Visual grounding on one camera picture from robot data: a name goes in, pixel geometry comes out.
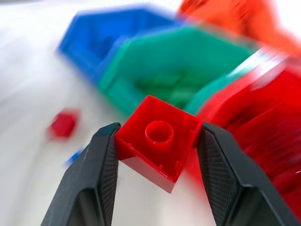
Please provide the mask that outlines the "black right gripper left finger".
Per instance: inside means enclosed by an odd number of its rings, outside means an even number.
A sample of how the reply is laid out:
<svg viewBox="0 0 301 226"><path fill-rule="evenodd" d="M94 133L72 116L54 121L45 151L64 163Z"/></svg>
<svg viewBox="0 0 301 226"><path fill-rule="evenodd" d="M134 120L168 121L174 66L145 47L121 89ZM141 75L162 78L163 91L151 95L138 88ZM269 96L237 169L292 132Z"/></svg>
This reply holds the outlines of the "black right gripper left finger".
<svg viewBox="0 0 301 226"><path fill-rule="evenodd" d="M118 178L115 122L100 128L68 167L41 226L111 226Z"/></svg>

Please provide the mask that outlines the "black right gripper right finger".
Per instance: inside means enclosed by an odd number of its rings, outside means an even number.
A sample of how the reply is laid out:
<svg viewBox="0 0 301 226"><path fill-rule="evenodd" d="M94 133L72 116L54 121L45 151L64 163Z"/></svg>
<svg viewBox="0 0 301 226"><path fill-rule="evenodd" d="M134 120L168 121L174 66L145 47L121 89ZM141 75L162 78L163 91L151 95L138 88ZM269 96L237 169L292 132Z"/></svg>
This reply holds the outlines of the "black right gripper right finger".
<svg viewBox="0 0 301 226"><path fill-rule="evenodd" d="M264 171L228 131L202 123L197 153L217 226L300 226Z"/></svg>

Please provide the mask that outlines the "red plastic bin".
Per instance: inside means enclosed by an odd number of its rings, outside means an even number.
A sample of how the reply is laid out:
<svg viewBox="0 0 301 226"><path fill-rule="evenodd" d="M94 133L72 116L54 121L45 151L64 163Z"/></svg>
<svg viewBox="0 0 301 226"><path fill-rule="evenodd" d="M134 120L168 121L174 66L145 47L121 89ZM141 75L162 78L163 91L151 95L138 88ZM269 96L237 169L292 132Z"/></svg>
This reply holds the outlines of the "red plastic bin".
<svg viewBox="0 0 301 226"><path fill-rule="evenodd" d="M198 114L221 127L258 165L301 226L301 71L257 69L217 92Z"/></svg>

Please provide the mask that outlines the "orange plastic bin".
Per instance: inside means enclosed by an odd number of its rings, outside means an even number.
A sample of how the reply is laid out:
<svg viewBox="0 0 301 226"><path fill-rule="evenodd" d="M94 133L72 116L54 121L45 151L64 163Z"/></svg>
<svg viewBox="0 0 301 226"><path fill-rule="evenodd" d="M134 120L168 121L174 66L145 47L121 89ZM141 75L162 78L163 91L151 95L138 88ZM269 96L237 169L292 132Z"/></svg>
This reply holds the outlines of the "orange plastic bin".
<svg viewBox="0 0 301 226"><path fill-rule="evenodd" d="M232 35L246 36L301 58L301 43L281 27L272 0L182 0L177 14L197 24L213 24Z"/></svg>

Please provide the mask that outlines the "green building blocks pile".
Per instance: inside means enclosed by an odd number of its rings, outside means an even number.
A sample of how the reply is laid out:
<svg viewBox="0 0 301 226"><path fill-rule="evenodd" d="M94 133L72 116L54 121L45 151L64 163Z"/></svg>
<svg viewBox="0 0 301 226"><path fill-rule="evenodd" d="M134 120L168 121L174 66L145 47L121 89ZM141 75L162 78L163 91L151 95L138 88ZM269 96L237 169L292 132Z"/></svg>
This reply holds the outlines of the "green building blocks pile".
<svg viewBox="0 0 301 226"><path fill-rule="evenodd" d="M183 109L200 90L195 75L184 70L162 72L140 79L137 87L147 95L155 96Z"/></svg>

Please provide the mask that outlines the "green plastic bin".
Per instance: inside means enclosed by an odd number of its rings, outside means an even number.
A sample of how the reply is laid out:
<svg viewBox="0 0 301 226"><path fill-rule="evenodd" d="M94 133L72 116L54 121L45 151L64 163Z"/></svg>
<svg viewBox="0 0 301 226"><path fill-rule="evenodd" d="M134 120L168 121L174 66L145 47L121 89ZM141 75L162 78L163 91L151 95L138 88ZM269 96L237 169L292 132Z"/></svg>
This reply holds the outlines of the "green plastic bin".
<svg viewBox="0 0 301 226"><path fill-rule="evenodd" d="M125 41L102 75L98 89L126 116L147 96L136 83L157 73L184 70L200 90L183 108L197 114L214 93L252 70L246 60L256 52L249 40L231 40L192 25Z"/></svg>

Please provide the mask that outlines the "red building block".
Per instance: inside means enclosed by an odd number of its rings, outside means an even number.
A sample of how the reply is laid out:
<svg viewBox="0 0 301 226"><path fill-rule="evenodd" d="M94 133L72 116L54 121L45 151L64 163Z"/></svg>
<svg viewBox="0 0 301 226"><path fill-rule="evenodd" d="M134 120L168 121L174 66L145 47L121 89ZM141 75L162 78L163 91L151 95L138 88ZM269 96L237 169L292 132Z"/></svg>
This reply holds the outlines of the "red building block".
<svg viewBox="0 0 301 226"><path fill-rule="evenodd" d="M171 193L193 149L199 120L147 96L115 134L118 158Z"/></svg>
<svg viewBox="0 0 301 226"><path fill-rule="evenodd" d="M47 129L47 134L51 138L69 139L75 131L78 122L79 111L64 109L54 117Z"/></svg>

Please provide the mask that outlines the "blue plastic bin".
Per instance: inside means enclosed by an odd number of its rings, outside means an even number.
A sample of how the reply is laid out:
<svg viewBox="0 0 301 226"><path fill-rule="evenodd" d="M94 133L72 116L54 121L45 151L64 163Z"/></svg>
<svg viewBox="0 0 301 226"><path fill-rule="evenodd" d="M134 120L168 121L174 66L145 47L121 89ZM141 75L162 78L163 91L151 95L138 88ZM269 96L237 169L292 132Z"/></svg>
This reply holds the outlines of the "blue plastic bin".
<svg viewBox="0 0 301 226"><path fill-rule="evenodd" d="M182 24L173 13L150 5L80 11L58 50L97 84L124 41Z"/></svg>

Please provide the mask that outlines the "blue building block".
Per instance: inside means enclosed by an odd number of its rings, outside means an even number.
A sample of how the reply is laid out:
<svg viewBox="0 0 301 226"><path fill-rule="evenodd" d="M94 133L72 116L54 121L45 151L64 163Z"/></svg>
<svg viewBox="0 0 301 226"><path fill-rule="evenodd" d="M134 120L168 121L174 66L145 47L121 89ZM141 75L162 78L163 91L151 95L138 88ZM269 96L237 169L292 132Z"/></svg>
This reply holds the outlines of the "blue building block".
<svg viewBox="0 0 301 226"><path fill-rule="evenodd" d="M66 161L66 166L69 167L76 159L79 158L80 154L82 153L83 149L78 150L75 152L67 161Z"/></svg>

